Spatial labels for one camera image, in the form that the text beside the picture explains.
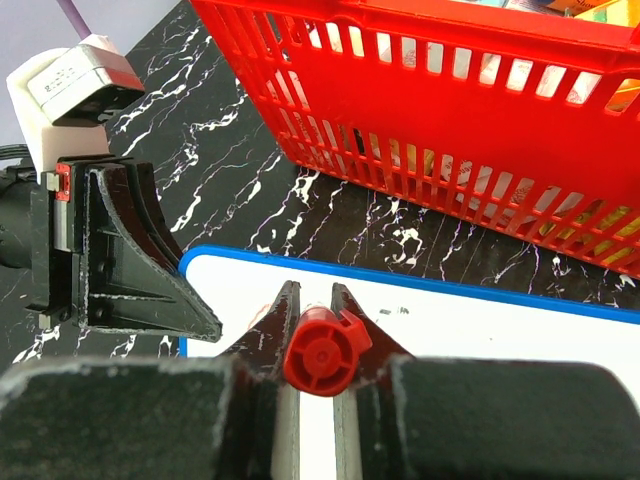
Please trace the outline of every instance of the basket slot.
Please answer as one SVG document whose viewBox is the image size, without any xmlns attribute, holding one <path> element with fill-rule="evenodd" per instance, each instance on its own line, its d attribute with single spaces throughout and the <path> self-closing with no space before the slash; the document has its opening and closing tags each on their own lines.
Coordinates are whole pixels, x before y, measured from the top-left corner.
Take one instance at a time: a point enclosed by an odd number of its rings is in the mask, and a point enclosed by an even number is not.
<svg viewBox="0 0 640 480">
<path fill-rule="evenodd" d="M 369 30 L 361 30 L 362 35 L 362 49 L 364 51 L 364 58 L 370 62 L 378 63 L 380 61 L 378 54 L 378 42 L 376 40 L 376 34 Z"/>
<path fill-rule="evenodd" d="M 391 63 L 402 66 L 404 61 L 402 56 L 402 37 L 391 35 L 389 40 L 391 42 Z"/>
<path fill-rule="evenodd" d="M 369 169 L 369 174 L 371 177 L 371 184 L 374 186 L 374 188 L 383 188 L 383 184 L 380 181 L 380 176 L 378 175 L 375 157 L 371 149 L 372 134 L 370 134 L 366 130 L 359 130 L 359 132 L 360 132 L 360 137 L 362 139 L 361 144 L 365 152 L 366 165 L 367 165 L 367 168 Z"/>
<path fill-rule="evenodd" d="M 394 173 L 394 178 L 397 177 L 396 185 L 400 184 L 401 193 L 406 198 L 409 196 L 409 151 L 407 150 L 408 146 L 406 143 L 397 140 L 395 140 L 395 142 L 398 145 L 398 153 L 400 156 L 400 173 Z"/>
<path fill-rule="evenodd" d="M 441 75 L 454 76 L 454 66 L 456 63 L 456 50 L 450 45 L 442 46 L 442 71 Z"/>
<path fill-rule="evenodd" d="M 460 216 L 462 218 L 468 218 L 467 210 L 469 209 L 469 204 L 471 203 L 471 200 L 474 198 L 473 194 L 475 193 L 475 187 L 476 187 L 476 184 L 478 183 L 478 177 L 480 176 L 481 171 L 484 172 L 484 175 L 486 176 L 491 176 L 491 174 L 493 173 L 493 169 L 491 167 L 483 167 L 483 166 L 471 167 L 471 174 L 469 177 L 469 181 L 466 184 L 466 187 L 463 192 L 463 198 L 461 200 L 462 206 L 460 207 Z"/>
<path fill-rule="evenodd" d="M 460 164 L 462 160 L 459 155 L 456 155 L 452 158 L 452 167 L 451 167 L 451 179 L 449 180 L 449 186 L 447 188 L 447 198 L 445 200 L 444 208 L 448 211 L 451 211 L 453 206 L 453 200 L 458 198 L 457 195 L 457 185 L 458 185 L 458 177 L 460 175 Z"/>
<path fill-rule="evenodd" d="M 620 80 L 612 76 L 604 75 L 592 90 L 591 95 L 584 103 L 585 108 L 592 110 L 604 110 L 611 101 L 620 86 Z"/>
<path fill-rule="evenodd" d="M 333 148 L 335 147 L 333 147 L 331 139 L 324 131 L 324 128 L 320 128 L 320 125 L 318 125 L 317 120 L 313 116 L 308 115 L 307 119 L 309 121 L 309 124 L 311 125 L 311 131 L 315 133 L 318 147 L 322 150 L 322 156 L 324 157 L 326 163 L 330 166 L 331 173 L 333 175 L 341 177 L 342 175 L 344 175 L 344 171 L 339 167 L 339 165 L 337 165 L 337 161 L 334 162 L 335 152 Z"/>
<path fill-rule="evenodd" d="M 567 69 L 558 65 L 548 65 L 542 75 L 542 80 L 536 90 L 536 95 L 544 98 L 551 98 L 558 90 L 558 85 L 562 81 Z"/>
<path fill-rule="evenodd" d="M 469 67 L 473 53 L 468 48 L 456 47 L 453 62 L 453 76 L 461 80 L 469 77 Z"/>
<path fill-rule="evenodd" d="M 495 206 L 495 204 L 490 204 L 489 202 L 493 199 L 493 190 L 496 188 L 496 184 L 498 183 L 498 179 L 500 178 L 500 173 L 498 172 L 492 172 L 491 176 L 486 179 L 485 177 L 479 177 L 478 180 L 476 181 L 475 187 L 474 187 L 474 198 L 472 199 L 472 203 L 473 205 L 470 203 L 469 206 L 473 209 L 473 206 L 476 206 L 475 208 L 475 215 L 473 217 L 473 223 L 479 223 L 481 225 L 486 225 L 487 222 L 482 220 L 482 217 L 484 217 L 484 212 L 487 208 Z M 487 182 L 486 184 L 486 188 L 484 189 L 484 192 L 480 195 L 479 198 L 477 198 L 475 195 L 480 193 L 478 192 L 479 190 L 479 184 L 483 184 L 484 181 Z"/>
<path fill-rule="evenodd" d="M 313 145 L 316 143 L 316 140 L 311 136 L 314 133 L 313 127 L 311 127 L 311 123 L 305 114 L 301 114 L 299 112 L 293 112 L 293 117 L 297 121 L 300 130 L 302 130 L 303 137 L 300 139 L 304 140 L 304 143 L 309 145 Z"/>
<path fill-rule="evenodd" d="M 600 82 L 601 78 L 601 75 L 595 73 L 580 72 L 575 84 L 571 87 L 569 95 L 566 97 L 567 102 L 584 105 L 593 93 L 595 86 Z"/>
<path fill-rule="evenodd" d="M 429 203 L 429 199 L 427 198 L 427 191 L 430 191 L 431 188 L 431 168 L 433 158 L 435 153 L 432 150 L 428 150 L 422 147 L 415 147 L 416 151 L 416 178 L 417 178 L 417 186 L 416 186 L 416 197 L 419 201 L 423 203 Z"/>
<path fill-rule="evenodd" d="M 310 33 L 310 38 L 313 37 L 313 33 L 317 32 L 318 37 L 320 38 L 319 45 L 317 42 L 312 41 L 311 44 L 321 50 L 326 50 L 328 52 L 334 49 L 333 43 L 329 39 L 329 33 L 327 32 L 327 25 L 322 22 L 315 22 L 315 28 Z M 338 50 L 342 48 L 342 42 L 340 42 L 339 46 L 336 47 Z"/>
<path fill-rule="evenodd" d="M 384 173 L 384 183 L 386 186 L 386 190 L 392 194 L 399 193 L 396 185 L 393 181 L 393 160 L 391 159 L 391 148 L 389 146 L 389 139 L 386 137 L 382 137 L 376 135 L 376 139 L 378 141 L 378 151 L 379 155 L 377 157 L 380 158 L 380 164 L 382 166 L 382 171 Z"/>
<path fill-rule="evenodd" d="M 440 175 L 442 172 L 443 155 L 434 152 L 433 159 L 433 172 L 431 175 L 431 201 L 430 206 L 437 208 L 438 205 L 438 191 L 440 190 Z"/>
<path fill-rule="evenodd" d="M 279 44 L 285 47 L 300 44 L 299 38 L 294 38 L 292 35 L 292 31 L 295 30 L 295 24 L 292 18 L 274 15 L 272 13 L 267 14 L 267 18 Z"/>
<path fill-rule="evenodd" d="M 415 69 L 416 68 L 416 50 L 418 46 L 418 42 L 415 39 L 409 37 L 401 38 L 401 52 L 400 55 L 402 58 L 402 65 L 406 68 Z"/>
<path fill-rule="evenodd" d="M 511 66 L 509 78 L 507 79 L 507 88 L 514 92 L 522 92 L 529 79 L 533 62 L 530 60 L 522 60 L 516 58 Z"/>
<path fill-rule="evenodd" d="M 546 68 L 547 65 L 544 63 L 532 62 L 527 81 L 522 89 L 523 93 L 531 95 L 538 90 L 538 86 L 540 85 L 540 81 L 542 80 L 542 76 L 544 75 Z"/>
<path fill-rule="evenodd" d="M 526 242 L 531 242 L 534 241 L 534 239 L 540 239 L 543 237 L 541 230 L 545 225 L 553 224 L 552 219 L 555 215 L 555 212 L 563 213 L 565 210 L 567 210 L 566 208 L 562 208 L 562 205 L 565 204 L 565 202 L 569 203 L 569 200 L 571 200 L 571 203 L 575 202 L 577 204 L 584 197 L 584 195 L 582 194 L 571 192 L 569 190 L 560 190 L 558 187 L 551 187 L 551 190 L 556 192 L 555 196 L 549 203 L 549 206 L 542 212 L 538 212 L 536 210 L 536 213 L 539 214 L 539 217 L 537 220 L 535 220 L 535 222 L 533 222 L 533 224 L 527 229 L 526 233 L 524 234 L 523 240 L 525 240 Z"/>
<path fill-rule="evenodd" d="M 322 121 L 322 126 L 324 127 L 323 138 L 326 138 L 329 141 L 328 145 L 331 145 L 331 148 L 337 149 L 338 151 L 344 151 L 344 145 L 342 144 L 342 138 L 337 134 L 337 130 L 335 127 L 331 125 L 328 120 Z"/>
<path fill-rule="evenodd" d="M 294 34 L 291 35 L 291 39 L 293 43 L 298 43 L 303 47 L 310 48 L 311 40 L 309 39 L 309 32 L 307 31 L 307 24 L 301 18 L 293 19 Z"/>
<path fill-rule="evenodd" d="M 442 58 L 444 45 L 441 43 L 427 43 L 427 71 L 436 75 L 442 74 Z"/>
<path fill-rule="evenodd" d="M 483 85 L 494 85 L 502 56 L 493 53 L 482 54 L 482 69 L 480 71 L 479 82 Z"/>
<path fill-rule="evenodd" d="M 528 193 L 525 194 L 524 200 L 515 202 L 517 206 L 505 230 L 509 235 L 516 235 L 518 228 L 520 228 L 522 224 L 535 219 L 535 217 L 532 218 L 531 212 L 534 211 L 535 206 L 542 201 L 543 195 L 548 191 L 543 184 L 533 183 L 533 180 L 524 178 L 520 181 L 515 191 L 514 197 L 516 200 L 519 200 L 518 191 L 521 188 L 528 189 Z"/>
<path fill-rule="evenodd" d="M 322 126 L 329 139 L 329 142 L 331 143 L 331 147 L 334 149 L 334 156 L 340 166 L 340 171 L 342 172 L 343 177 L 346 175 L 350 182 L 355 182 L 357 178 L 353 176 L 352 164 L 356 162 L 348 156 L 349 152 L 346 149 L 344 141 L 342 139 L 341 127 L 336 126 L 328 120 L 323 120 Z"/>
<path fill-rule="evenodd" d="M 238 14 L 242 25 L 249 35 L 250 41 L 256 49 L 256 53 L 260 52 L 264 56 L 273 57 L 273 49 L 267 44 L 264 34 L 258 25 L 258 20 L 253 12 L 240 10 Z"/>
<path fill-rule="evenodd" d="M 281 70 L 277 70 L 267 82 L 267 90 L 271 93 L 271 98 L 282 105 L 295 106 L 291 91 L 285 81 L 286 75 Z"/>
<path fill-rule="evenodd" d="M 391 35 L 383 32 L 376 32 L 377 57 L 382 63 L 395 61 L 391 51 Z"/>
<path fill-rule="evenodd" d="M 414 40 L 414 42 L 416 42 L 416 56 L 415 56 L 416 71 L 424 71 L 424 69 L 427 67 L 427 62 L 428 62 L 427 43 L 421 40 Z"/>
<path fill-rule="evenodd" d="M 364 57 L 364 48 L 362 45 L 362 31 L 353 25 L 349 25 L 348 27 L 344 24 L 339 24 L 338 28 L 340 29 L 340 37 L 342 39 L 342 45 L 344 47 L 344 51 L 349 51 L 350 55 L 356 57 Z"/>
<path fill-rule="evenodd" d="M 553 97 L 553 100 L 555 102 L 565 103 L 568 101 L 569 93 L 571 92 L 573 86 L 576 84 L 578 75 L 580 75 L 580 72 L 578 70 L 570 69 L 565 71 Z"/>
<path fill-rule="evenodd" d="M 358 179 L 360 184 L 366 185 L 368 187 L 373 185 L 371 180 L 371 171 L 369 170 L 369 165 L 366 164 L 366 159 L 360 155 L 360 149 L 358 148 L 358 141 L 354 134 L 353 128 L 347 128 L 344 126 L 340 126 L 340 131 L 345 136 L 345 147 L 348 147 L 348 158 L 351 158 L 352 164 L 355 164 L 356 171 L 358 173 Z"/>
<path fill-rule="evenodd" d="M 482 52 L 479 52 L 477 50 L 471 51 L 470 52 L 470 60 L 469 60 L 469 68 L 467 70 L 467 77 L 469 80 L 471 80 L 474 83 L 477 83 L 479 81 L 480 78 L 480 71 L 482 70 L 482 59 L 483 59 L 483 54 Z"/>
<path fill-rule="evenodd" d="M 507 80 L 511 75 L 511 67 L 513 66 L 513 58 L 511 57 L 502 57 L 500 59 L 500 67 L 498 68 L 498 75 L 496 76 L 496 81 L 494 83 L 494 87 L 497 88 L 506 88 Z"/>
<path fill-rule="evenodd" d="M 277 29 L 275 22 L 271 22 L 264 12 L 254 12 L 253 15 L 258 24 L 262 40 L 271 56 L 288 62 L 289 59 L 282 55 L 282 50 L 278 44 L 277 37 L 279 37 L 279 33 L 277 35 L 274 33 L 274 29 Z"/>
<path fill-rule="evenodd" d="M 498 204 L 493 215 L 490 216 L 489 228 L 495 228 L 498 224 L 504 226 L 507 222 L 504 221 L 503 215 L 508 206 L 512 203 L 511 200 L 514 197 L 516 189 L 520 187 L 520 184 L 525 180 L 518 181 L 508 172 L 500 173 L 498 182 L 491 196 L 497 200 Z"/>
</svg>

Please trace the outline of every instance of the marble tabletop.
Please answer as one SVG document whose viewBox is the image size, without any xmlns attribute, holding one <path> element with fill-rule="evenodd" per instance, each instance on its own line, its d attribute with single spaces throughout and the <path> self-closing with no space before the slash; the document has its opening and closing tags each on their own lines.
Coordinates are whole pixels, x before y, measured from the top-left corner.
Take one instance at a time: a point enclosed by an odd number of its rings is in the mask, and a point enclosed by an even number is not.
<svg viewBox="0 0 640 480">
<path fill-rule="evenodd" d="M 148 94 L 110 125 L 112 151 L 153 162 L 184 249 L 227 245 L 640 308 L 624 275 L 294 166 L 186 2 L 129 59 Z M 177 354 L 168 337 L 39 331 L 23 310 L 30 288 L 29 272 L 0 269 L 2 370 L 43 355 Z"/>
</svg>

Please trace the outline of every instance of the red plastic cap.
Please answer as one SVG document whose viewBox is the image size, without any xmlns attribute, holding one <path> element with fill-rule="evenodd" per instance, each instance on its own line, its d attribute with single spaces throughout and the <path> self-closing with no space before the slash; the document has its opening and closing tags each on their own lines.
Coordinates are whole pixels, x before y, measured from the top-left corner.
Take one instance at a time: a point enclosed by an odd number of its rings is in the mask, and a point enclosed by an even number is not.
<svg viewBox="0 0 640 480">
<path fill-rule="evenodd" d="M 300 317 L 284 360 L 284 376 L 298 390 L 338 395 L 351 383 L 360 355 L 373 346 L 357 316 L 340 314 L 342 319 L 328 308 L 313 307 Z"/>
</svg>

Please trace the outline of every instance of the purple cable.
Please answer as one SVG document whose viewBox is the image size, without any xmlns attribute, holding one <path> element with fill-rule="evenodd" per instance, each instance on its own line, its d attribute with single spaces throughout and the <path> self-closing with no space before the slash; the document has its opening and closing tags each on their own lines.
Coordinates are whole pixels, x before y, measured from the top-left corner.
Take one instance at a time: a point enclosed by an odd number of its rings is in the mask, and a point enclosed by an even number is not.
<svg viewBox="0 0 640 480">
<path fill-rule="evenodd" d="M 80 35 L 80 39 L 84 40 L 89 35 L 91 35 L 91 30 L 85 23 L 82 15 L 78 12 L 78 9 L 73 4 L 73 0 L 58 0 L 58 5 L 62 8 L 62 11 L 71 22 L 71 25 L 76 30 L 76 33 Z"/>
</svg>

